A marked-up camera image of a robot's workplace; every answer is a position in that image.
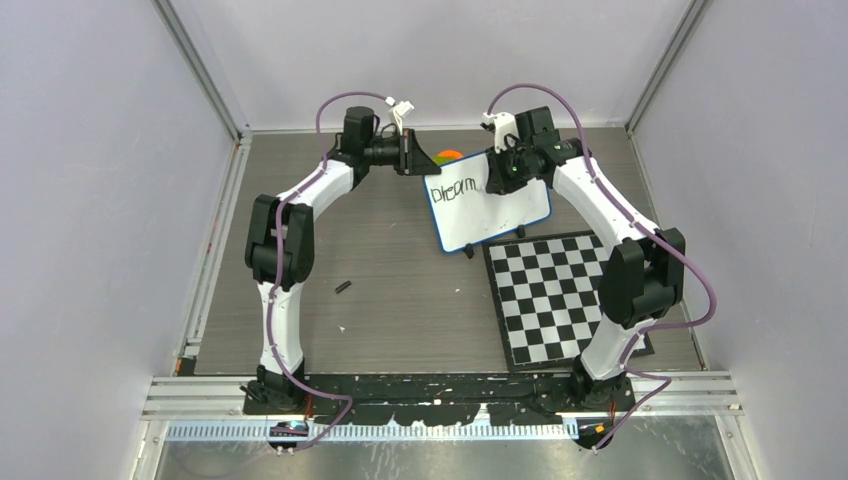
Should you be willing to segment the blue framed whiteboard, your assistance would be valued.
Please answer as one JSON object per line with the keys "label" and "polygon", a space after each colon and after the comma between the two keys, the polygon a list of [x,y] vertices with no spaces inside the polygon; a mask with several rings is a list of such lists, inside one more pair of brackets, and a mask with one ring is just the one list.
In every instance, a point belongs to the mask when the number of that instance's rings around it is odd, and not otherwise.
{"label": "blue framed whiteboard", "polygon": [[497,236],[547,219],[550,192],[542,180],[531,180],[507,195],[485,191],[488,163],[483,152],[441,166],[423,178],[426,198],[443,252],[455,253]]}

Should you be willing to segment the black marker cap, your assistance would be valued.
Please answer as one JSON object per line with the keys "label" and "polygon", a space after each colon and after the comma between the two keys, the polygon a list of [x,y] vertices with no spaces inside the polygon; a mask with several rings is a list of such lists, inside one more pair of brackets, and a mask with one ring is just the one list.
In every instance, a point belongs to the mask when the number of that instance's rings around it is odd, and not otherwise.
{"label": "black marker cap", "polygon": [[345,281],[335,288],[335,293],[340,294],[341,292],[343,292],[344,290],[349,288],[351,285],[352,285],[351,281]]}

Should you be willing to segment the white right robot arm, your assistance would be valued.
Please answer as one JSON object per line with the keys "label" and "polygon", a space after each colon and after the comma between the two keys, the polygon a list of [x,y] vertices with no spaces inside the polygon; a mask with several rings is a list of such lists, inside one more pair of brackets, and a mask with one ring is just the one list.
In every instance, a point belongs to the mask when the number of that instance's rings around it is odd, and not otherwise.
{"label": "white right robot arm", "polygon": [[577,210],[608,254],[598,288],[600,325],[568,382],[574,403],[596,410],[623,387],[625,365],[645,329],[681,301],[685,238],[635,209],[601,172],[585,136],[563,138],[548,107],[486,113],[481,125],[494,136],[486,151],[486,192],[506,195],[544,182]]}

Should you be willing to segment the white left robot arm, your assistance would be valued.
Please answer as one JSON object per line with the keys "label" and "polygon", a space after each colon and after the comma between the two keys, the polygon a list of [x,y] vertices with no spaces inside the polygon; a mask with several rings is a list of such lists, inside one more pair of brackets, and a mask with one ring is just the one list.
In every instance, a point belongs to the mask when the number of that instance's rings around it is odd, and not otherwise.
{"label": "white left robot arm", "polygon": [[390,166],[401,176],[440,174],[414,130],[403,125],[413,109],[409,101],[392,102],[391,121],[381,125],[373,109],[348,108],[342,131],[306,179],[276,196],[254,200],[245,264],[257,283],[265,319],[260,364],[244,390],[257,403],[284,414],[305,405],[301,298],[316,257],[316,219],[374,166]]}

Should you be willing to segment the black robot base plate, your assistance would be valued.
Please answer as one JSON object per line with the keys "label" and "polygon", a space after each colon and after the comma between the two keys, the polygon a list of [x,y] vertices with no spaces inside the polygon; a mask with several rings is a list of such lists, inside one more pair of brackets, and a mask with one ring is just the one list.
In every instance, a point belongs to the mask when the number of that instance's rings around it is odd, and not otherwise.
{"label": "black robot base plate", "polygon": [[273,392],[257,380],[241,385],[247,415],[303,415],[318,425],[466,426],[483,414],[495,426],[549,425],[562,413],[604,420],[635,403],[631,384],[604,399],[580,400],[567,374],[320,374],[310,392],[287,385]]}

